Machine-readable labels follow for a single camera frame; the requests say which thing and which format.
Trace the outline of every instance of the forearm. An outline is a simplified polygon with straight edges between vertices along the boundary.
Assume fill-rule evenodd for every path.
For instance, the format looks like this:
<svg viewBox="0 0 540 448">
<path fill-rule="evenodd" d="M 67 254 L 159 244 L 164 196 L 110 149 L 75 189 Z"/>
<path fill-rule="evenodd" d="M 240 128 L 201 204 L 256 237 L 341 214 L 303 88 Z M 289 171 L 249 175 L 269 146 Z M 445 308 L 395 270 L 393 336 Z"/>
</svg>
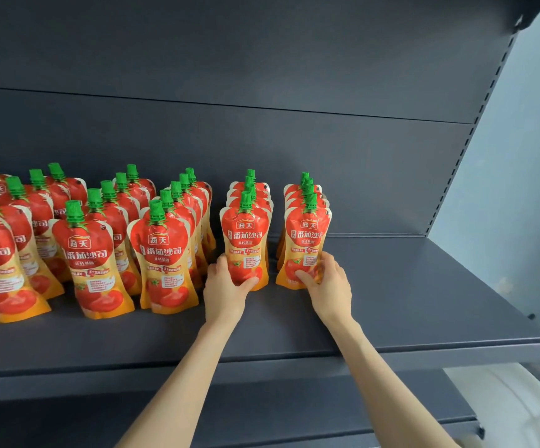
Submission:
<svg viewBox="0 0 540 448">
<path fill-rule="evenodd" d="M 328 329 L 360 389 L 381 446 L 457 447 L 376 352 L 359 324 L 351 318 L 329 324 Z"/>
<path fill-rule="evenodd" d="M 212 376 L 231 332 L 232 327 L 227 325 L 204 324 L 191 349 L 117 448 L 191 445 Z"/>
</svg>

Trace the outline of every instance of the hand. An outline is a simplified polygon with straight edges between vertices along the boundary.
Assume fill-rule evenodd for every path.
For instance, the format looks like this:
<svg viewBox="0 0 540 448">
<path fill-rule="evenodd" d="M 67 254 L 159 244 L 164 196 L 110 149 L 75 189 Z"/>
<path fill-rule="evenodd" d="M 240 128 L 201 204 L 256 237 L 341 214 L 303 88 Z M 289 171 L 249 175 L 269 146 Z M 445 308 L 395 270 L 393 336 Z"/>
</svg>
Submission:
<svg viewBox="0 0 540 448">
<path fill-rule="evenodd" d="M 342 323 L 351 319 L 351 285 L 347 275 L 334 256 L 322 252 L 320 267 L 324 269 L 324 278 L 317 284 L 313 277 L 305 271 L 295 272 L 310 291 L 311 303 L 322 322 L 330 328 L 330 324 Z"/>
<path fill-rule="evenodd" d="M 208 267 L 208 279 L 204 289 L 206 323 L 221 324 L 234 329 L 243 315 L 247 293 L 258 281 L 257 277 L 249 278 L 242 285 L 235 286 L 230 278 L 226 256 L 220 255 L 216 264 Z"/>
</svg>

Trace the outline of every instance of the lower shelf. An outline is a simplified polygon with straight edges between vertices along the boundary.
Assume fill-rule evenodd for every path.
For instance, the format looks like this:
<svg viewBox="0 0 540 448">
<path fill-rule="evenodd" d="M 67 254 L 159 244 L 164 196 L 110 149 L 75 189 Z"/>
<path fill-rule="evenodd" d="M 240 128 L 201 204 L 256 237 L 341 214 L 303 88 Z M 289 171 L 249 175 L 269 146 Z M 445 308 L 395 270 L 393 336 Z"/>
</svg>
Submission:
<svg viewBox="0 0 540 448">
<path fill-rule="evenodd" d="M 430 240 L 329 238 L 326 250 L 347 271 L 354 317 L 393 369 L 540 361 L 537 325 Z M 203 305 L 100 321 L 83 317 L 72 296 L 52 307 L 0 324 L 0 399 L 155 390 L 204 323 Z M 271 283 L 248 297 L 214 380 L 347 374 L 307 291 Z"/>
<path fill-rule="evenodd" d="M 475 432 L 475 413 L 441 370 L 401 379 L 453 435 Z M 0 446 L 113 447 L 151 392 L 0 403 Z M 297 379 L 210 388 L 194 447 L 378 446 L 350 377 Z"/>
</svg>

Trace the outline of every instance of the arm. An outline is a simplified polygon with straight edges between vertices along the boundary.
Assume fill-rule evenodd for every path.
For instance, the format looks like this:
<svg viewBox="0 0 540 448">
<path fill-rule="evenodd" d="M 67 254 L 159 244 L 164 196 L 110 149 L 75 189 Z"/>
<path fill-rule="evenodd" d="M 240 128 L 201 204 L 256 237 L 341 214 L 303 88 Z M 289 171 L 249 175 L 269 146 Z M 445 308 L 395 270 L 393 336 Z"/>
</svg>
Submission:
<svg viewBox="0 0 540 448">
<path fill-rule="evenodd" d="M 351 316 L 351 286 L 334 256 L 322 253 L 324 279 L 297 277 L 310 291 L 316 313 L 332 334 L 361 392 L 380 446 L 457 448 L 458 445 L 390 369 Z"/>
<path fill-rule="evenodd" d="M 245 297 L 258 282 L 240 286 L 230 279 L 226 257 L 208 268 L 204 289 L 206 323 L 191 349 L 133 422 L 117 448 L 188 448 L 222 350 L 245 309 Z"/>
</svg>

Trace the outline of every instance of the light blue wall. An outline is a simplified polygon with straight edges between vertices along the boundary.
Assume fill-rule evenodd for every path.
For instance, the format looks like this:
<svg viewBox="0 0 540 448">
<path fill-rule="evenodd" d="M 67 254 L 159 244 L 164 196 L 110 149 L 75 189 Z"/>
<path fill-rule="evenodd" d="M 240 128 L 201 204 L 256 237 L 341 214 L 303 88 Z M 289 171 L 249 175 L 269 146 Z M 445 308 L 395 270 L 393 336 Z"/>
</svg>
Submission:
<svg viewBox="0 0 540 448">
<path fill-rule="evenodd" d="M 430 239 L 540 324 L 540 15 L 516 39 Z"/>
</svg>

